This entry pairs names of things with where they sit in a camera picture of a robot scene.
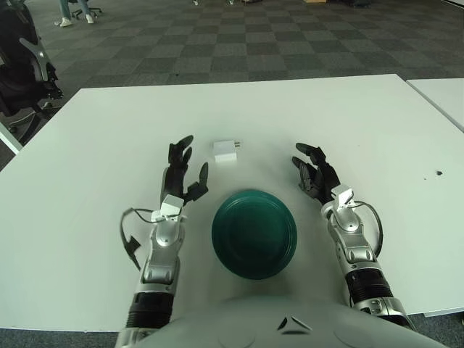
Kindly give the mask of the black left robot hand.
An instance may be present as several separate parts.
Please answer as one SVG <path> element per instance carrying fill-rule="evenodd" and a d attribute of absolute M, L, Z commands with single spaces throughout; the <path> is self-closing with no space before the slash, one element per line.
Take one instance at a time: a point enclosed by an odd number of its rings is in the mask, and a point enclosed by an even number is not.
<path fill-rule="evenodd" d="M 168 166 L 163 174 L 163 182 L 160 193 L 160 201 L 167 195 L 175 196 L 183 200 L 183 206 L 191 201 L 196 201 L 204 196 L 208 191 L 207 179 L 209 176 L 209 165 L 205 162 L 199 172 L 199 180 L 192 183 L 187 191 L 184 191 L 184 178 L 189 168 L 189 160 L 193 149 L 191 143 L 193 135 L 182 138 L 177 143 L 171 143 L 168 149 Z"/>

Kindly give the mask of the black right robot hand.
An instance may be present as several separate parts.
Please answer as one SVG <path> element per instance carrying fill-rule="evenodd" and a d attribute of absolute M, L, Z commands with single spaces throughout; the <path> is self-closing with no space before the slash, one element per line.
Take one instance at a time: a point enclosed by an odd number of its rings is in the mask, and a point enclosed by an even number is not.
<path fill-rule="evenodd" d="M 310 158 L 310 162 L 304 162 L 295 156 L 291 158 L 299 172 L 298 186 L 323 207 L 330 204 L 334 200 L 332 189 L 341 185 L 336 171 L 326 161 L 326 155 L 320 147 L 296 143 L 296 148 Z"/>

